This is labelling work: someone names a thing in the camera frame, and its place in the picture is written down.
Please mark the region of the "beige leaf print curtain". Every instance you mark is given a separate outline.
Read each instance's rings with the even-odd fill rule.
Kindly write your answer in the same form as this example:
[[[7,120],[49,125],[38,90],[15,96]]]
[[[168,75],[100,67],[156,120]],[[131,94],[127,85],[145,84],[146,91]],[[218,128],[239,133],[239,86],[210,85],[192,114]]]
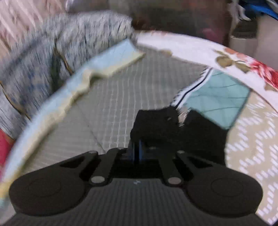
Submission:
[[[1,58],[44,19],[65,12],[65,1],[1,1]]]

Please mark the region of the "white floral mattress sheet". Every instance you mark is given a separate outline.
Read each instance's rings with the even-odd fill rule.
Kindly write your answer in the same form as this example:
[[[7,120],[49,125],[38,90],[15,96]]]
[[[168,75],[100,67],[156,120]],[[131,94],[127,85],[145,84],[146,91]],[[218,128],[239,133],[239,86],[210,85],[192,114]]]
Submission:
[[[162,33],[160,31],[139,32],[136,34],[136,38],[138,45],[157,50],[169,50],[175,58],[205,64],[221,70],[246,84],[264,98],[267,98],[268,95],[277,95],[277,88],[264,81],[255,72],[244,73],[234,65],[226,68],[220,67],[216,62],[216,57],[220,55],[217,51],[223,52],[224,47],[218,43],[188,35]]]

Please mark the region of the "red floral quilt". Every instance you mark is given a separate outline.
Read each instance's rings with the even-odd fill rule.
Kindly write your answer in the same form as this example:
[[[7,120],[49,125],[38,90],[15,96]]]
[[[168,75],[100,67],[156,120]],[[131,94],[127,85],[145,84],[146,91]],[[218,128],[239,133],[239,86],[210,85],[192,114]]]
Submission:
[[[9,152],[14,144],[14,139],[8,136],[4,131],[0,130],[0,169],[1,175],[5,166],[5,162]]]

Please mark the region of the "patterned teal beige bedsheet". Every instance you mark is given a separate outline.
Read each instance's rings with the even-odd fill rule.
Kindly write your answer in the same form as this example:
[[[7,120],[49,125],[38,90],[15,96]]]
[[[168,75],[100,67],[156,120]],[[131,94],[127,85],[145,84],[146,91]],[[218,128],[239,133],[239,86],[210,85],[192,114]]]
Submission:
[[[217,51],[222,68],[277,72]],[[277,95],[169,50],[124,41],[93,57],[24,131],[4,174],[3,225],[277,225]],[[227,130],[225,165],[144,146],[128,156],[139,110],[190,110]]]

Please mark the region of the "black pants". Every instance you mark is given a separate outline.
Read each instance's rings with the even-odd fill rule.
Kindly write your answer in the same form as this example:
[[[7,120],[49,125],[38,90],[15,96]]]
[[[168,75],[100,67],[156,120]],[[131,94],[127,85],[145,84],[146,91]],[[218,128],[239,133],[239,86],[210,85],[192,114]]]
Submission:
[[[131,141],[170,151],[185,151],[194,156],[225,165],[224,148],[227,130],[190,110],[183,123],[179,123],[175,107],[139,110],[130,132]]]

